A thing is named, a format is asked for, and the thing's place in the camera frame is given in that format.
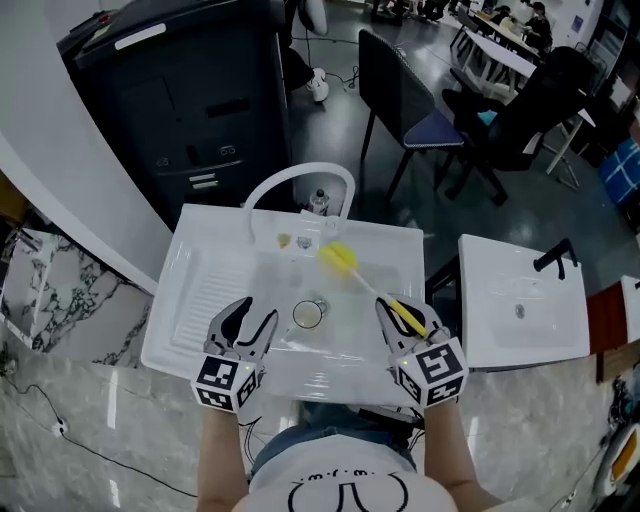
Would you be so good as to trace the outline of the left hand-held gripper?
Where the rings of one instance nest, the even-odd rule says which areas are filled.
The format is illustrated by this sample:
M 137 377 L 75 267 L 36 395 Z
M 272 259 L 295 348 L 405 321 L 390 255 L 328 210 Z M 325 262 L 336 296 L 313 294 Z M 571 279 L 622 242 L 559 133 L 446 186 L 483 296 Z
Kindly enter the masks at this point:
M 263 359 L 270 349 L 279 314 L 272 310 L 250 338 L 236 341 L 252 303 L 252 297 L 236 300 L 209 325 L 201 366 L 190 382 L 202 406 L 239 413 L 261 387 L 266 374 Z

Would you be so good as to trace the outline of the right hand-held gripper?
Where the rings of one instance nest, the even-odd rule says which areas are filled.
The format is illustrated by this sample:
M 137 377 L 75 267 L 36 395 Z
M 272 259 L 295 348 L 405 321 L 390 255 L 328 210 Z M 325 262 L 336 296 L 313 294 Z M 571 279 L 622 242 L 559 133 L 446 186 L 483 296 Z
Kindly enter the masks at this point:
M 450 336 L 436 311 L 420 298 L 397 294 L 396 299 L 421 322 L 427 338 L 417 338 L 413 327 L 383 299 L 376 299 L 375 311 L 390 350 L 389 371 L 395 384 L 422 408 L 456 399 L 469 375 L 458 338 Z

